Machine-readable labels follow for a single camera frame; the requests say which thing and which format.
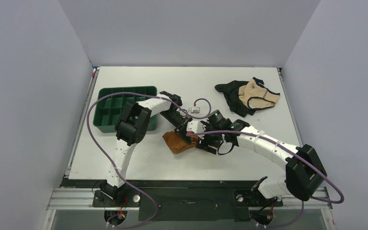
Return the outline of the brown underwear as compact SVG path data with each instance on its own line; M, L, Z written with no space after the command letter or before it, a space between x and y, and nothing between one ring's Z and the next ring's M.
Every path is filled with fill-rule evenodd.
M173 154L178 154L187 149L194 148L199 140L198 136L187 136L191 139L191 144L188 144L173 131L166 132L162 137Z

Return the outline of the beige underwear with dark trim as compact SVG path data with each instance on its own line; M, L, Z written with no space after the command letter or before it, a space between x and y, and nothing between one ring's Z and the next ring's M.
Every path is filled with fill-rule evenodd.
M238 90L238 98L248 108L264 110L272 108L280 99L280 93L273 92L264 86L263 80L253 77Z

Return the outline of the black patterned underwear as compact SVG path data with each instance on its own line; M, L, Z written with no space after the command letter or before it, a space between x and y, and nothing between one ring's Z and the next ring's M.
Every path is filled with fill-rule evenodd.
M255 110L245 106L238 96L239 88L241 86L246 86L247 83L248 81L233 80L226 84L215 85L215 90L223 94L230 111L241 117L246 117L247 115L253 115L255 113Z

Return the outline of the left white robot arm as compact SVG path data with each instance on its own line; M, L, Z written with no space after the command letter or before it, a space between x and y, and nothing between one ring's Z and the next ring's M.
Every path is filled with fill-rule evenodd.
M141 102L129 100L121 110L115 124L116 149L113 156L107 155L112 169L100 184L105 200L112 206L118 206L125 197L126 172L134 148L140 143L147 132L150 118L160 114L174 126L173 133L178 135L185 144L191 145L192 138L187 136L187 125L193 121L187 112L180 109L181 97L162 91L156 96L147 96Z

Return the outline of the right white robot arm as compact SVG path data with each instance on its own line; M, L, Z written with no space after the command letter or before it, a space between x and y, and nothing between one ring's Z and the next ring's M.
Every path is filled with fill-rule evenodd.
M308 201L327 178L314 147L287 144L243 120L224 118L219 110L206 120L190 121L186 128L189 136L199 138L196 148L200 150L220 155L221 145L229 143L232 148L248 149L263 156L284 171L279 177L264 176L253 186L251 198L258 205L285 195Z

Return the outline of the green compartment tray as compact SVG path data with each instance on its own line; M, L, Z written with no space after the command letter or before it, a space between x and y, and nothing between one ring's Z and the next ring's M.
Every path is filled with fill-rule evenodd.
M98 99L117 92L134 92L156 96L158 91L155 86L102 88L99 90ZM126 102L140 102L146 99L144 96L130 94L115 95L104 99L95 108L93 125L103 133L114 133L116 122Z

